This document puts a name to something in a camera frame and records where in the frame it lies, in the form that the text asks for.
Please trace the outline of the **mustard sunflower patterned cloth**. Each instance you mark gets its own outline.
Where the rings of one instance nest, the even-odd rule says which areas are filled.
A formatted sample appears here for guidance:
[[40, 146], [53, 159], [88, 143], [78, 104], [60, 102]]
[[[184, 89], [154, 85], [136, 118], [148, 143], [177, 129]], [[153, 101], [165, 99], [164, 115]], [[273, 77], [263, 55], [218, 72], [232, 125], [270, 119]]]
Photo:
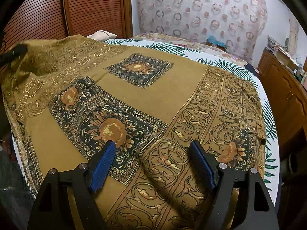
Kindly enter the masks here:
[[111, 140], [96, 203], [109, 229], [191, 229], [207, 192], [188, 159], [197, 140], [230, 168], [264, 173], [254, 85], [229, 71], [80, 35], [27, 40], [1, 85], [26, 180], [37, 193]]

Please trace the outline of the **white palm leaf bedsheet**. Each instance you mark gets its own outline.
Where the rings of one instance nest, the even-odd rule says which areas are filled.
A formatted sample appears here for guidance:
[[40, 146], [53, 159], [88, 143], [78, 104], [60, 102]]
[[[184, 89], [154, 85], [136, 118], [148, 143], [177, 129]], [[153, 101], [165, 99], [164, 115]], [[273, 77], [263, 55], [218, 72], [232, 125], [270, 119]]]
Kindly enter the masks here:
[[275, 205], [277, 204], [280, 174], [277, 129], [267, 95], [259, 78], [256, 77], [256, 71], [254, 69], [248, 70], [245, 67], [236, 64], [234, 60], [229, 60], [229, 58], [223, 56], [221, 53], [218, 53], [209, 47], [206, 47], [204, 50], [199, 50], [195, 47], [185, 46], [183, 44], [176, 45], [174, 43], [158, 42], [147, 39], [109, 39], [106, 41], [106, 43], [143, 47], [163, 51], [165, 53], [172, 53], [203, 64], [219, 67], [220, 69], [229, 71], [244, 80], [252, 82], [260, 98], [265, 123], [266, 144], [264, 183], [268, 189], [273, 203]]

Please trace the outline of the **wooden low cabinet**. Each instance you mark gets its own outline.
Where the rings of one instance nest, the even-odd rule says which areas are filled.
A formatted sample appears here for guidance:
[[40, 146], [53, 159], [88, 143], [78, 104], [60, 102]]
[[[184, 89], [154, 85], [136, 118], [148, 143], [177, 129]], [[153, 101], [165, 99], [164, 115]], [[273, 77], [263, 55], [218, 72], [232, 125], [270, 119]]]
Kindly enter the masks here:
[[306, 91], [266, 49], [257, 69], [273, 112], [279, 146], [283, 146], [306, 124]]

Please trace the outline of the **floral pink quilt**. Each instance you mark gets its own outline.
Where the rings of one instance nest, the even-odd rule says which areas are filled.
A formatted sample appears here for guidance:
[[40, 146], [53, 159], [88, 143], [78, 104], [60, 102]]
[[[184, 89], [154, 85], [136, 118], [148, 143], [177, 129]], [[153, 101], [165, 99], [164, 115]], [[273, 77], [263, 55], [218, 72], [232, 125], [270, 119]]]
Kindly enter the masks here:
[[198, 43], [198, 42], [192, 42], [190, 40], [183, 39], [180, 37], [169, 36], [169, 35], [160, 34], [160, 33], [140, 33], [138, 35], [132, 36], [131, 39], [145, 39], [145, 40], [151, 40], [155, 42], [163, 42], [163, 43], [178, 45], [178, 46], [186, 47], [189, 49], [208, 53], [216, 57], [223, 58], [236, 65], [239, 65], [240, 67], [245, 67], [245, 65], [247, 65], [247, 62], [245, 60], [242, 60], [241, 58], [235, 55], [232, 55], [230, 53], [227, 53], [226, 51], [223, 51], [217, 47], [209, 46], [209, 45]]

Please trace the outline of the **blue item on box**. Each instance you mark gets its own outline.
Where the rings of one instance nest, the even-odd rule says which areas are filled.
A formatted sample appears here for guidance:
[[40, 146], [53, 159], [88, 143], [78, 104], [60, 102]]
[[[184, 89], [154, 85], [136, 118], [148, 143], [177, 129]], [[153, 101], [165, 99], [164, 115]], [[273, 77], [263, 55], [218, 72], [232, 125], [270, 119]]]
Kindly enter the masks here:
[[206, 44], [208, 46], [213, 46], [218, 49], [221, 49], [222, 51], [226, 51], [226, 44], [224, 42], [218, 41], [213, 35], [210, 35], [207, 38]]

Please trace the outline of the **brown louvered wardrobe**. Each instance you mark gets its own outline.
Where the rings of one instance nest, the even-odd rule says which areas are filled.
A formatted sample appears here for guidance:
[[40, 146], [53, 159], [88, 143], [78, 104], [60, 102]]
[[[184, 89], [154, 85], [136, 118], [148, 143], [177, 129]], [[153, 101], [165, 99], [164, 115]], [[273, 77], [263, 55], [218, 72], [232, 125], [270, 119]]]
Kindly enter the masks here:
[[133, 35], [131, 0], [1, 0], [1, 53], [26, 39]]

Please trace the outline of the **sheer circle patterned curtain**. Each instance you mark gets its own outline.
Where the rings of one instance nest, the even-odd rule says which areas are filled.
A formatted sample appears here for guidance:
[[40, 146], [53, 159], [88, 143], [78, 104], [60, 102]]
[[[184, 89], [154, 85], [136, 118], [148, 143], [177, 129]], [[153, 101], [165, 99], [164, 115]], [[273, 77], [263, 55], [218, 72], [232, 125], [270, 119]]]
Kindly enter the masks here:
[[209, 37], [246, 62], [267, 23], [265, 0], [137, 0], [141, 32], [205, 43]]

